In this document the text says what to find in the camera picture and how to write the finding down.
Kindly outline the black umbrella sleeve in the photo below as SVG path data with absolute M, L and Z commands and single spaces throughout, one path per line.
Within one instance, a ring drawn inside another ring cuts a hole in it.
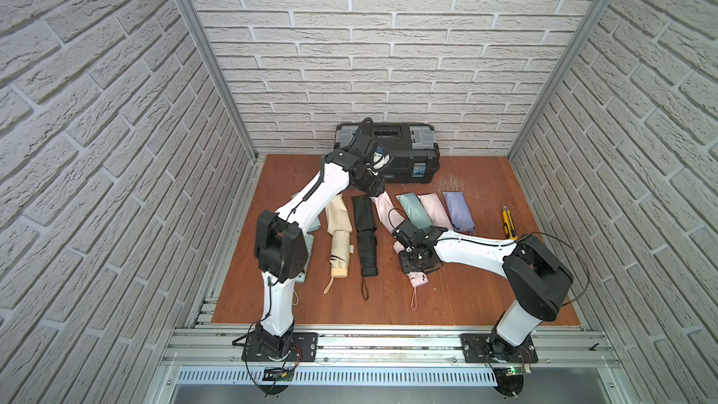
M 375 232 L 377 226 L 371 198 L 369 196 L 354 196 L 352 200 L 356 231 L 358 233 L 364 231 Z

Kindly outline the cream umbrella sleeve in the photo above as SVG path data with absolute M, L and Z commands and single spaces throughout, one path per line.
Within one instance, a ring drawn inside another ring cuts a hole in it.
M 327 220 L 327 232 L 334 236 L 342 231 L 351 233 L 353 231 L 349 211 L 344 203 L 342 194 L 334 196 L 325 208 Z

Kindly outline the mint green sleeved umbrella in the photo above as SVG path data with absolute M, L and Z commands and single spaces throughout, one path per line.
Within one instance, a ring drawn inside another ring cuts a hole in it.
M 432 228 L 433 224 L 416 194 L 407 193 L 399 195 L 396 198 L 405 212 L 405 215 L 414 226 L 424 231 Z

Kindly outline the black sleeved umbrella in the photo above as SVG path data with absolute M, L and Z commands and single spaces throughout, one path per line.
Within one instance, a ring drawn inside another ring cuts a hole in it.
M 369 293 L 366 278 L 377 277 L 377 239 L 373 230 L 362 230 L 357 233 L 357 247 L 361 266 L 361 293 L 364 301 L 368 301 Z

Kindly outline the cream sleeved umbrella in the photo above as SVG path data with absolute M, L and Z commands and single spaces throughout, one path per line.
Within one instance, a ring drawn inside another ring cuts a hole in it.
M 338 230 L 332 234 L 330 250 L 330 280 L 323 294 L 327 295 L 336 279 L 345 279 L 349 274 L 350 257 L 353 253 L 351 232 Z

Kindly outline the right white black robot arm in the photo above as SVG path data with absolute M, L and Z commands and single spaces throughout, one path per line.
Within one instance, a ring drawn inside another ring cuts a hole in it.
M 459 264 L 494 273 L 506 279 L 514 301 L 478 345 L 469 342 L 481 363 L 533 364 L 531 334 L 553 322 L 568 297 L 574 275 L 536 236 L 519 239 L 483 239 L 444 227 L 418 228 L 403 221 L 392 230 L 403 247 L 400 258 L 413 270 L 432 273 L 445 264 Z

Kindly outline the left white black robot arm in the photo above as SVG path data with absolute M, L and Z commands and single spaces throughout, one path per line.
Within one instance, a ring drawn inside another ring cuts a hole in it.
M 254 253 L 262 272 L 264 306 L 250 335 L 270 359 L 286 359 L 293 345 L 295 278 L 309 256 L 305 242 L 309 225 L 348 188 L 370 196 L 383 193 L 383 168 L 390 162 L 389 151 L 376 144 L 366 151 L 336 149 L 288 203 L 258 217 Z

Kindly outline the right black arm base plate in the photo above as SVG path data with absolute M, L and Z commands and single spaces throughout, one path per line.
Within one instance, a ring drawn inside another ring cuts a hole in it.
M 467 364 L 536 364 L 537 349 L 528 336 L 520 345 L 512 346 L 495 333 L 466 333 L 460 335 Z

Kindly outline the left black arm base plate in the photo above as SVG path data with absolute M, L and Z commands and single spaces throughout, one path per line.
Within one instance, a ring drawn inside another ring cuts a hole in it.
M 286 355 L 275 353 L 267 343 L 262 342 L 255 332 L 243 340 L 242 360 L 248 363 L 259 362 L 314 362 L 316 359 L 319 334 L 316 332 L 295 332 L 285 344 Z

